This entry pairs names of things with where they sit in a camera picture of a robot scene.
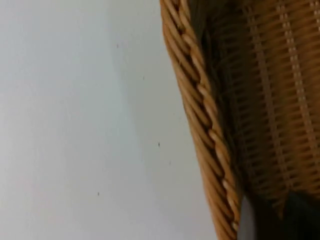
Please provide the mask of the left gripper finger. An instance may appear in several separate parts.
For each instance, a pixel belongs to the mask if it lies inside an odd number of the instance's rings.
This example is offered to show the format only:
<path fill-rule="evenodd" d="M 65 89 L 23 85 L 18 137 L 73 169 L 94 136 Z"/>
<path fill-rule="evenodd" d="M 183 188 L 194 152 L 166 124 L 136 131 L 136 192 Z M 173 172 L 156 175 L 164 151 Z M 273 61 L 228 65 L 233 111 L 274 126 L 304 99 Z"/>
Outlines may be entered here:
<path fill-rule="evenodd" d="M 303 192 L 288 193 L 283 215 L 260 196 L 247 193 L 241 204 L 238 240 L 318 240 L 320 200 Z"/>

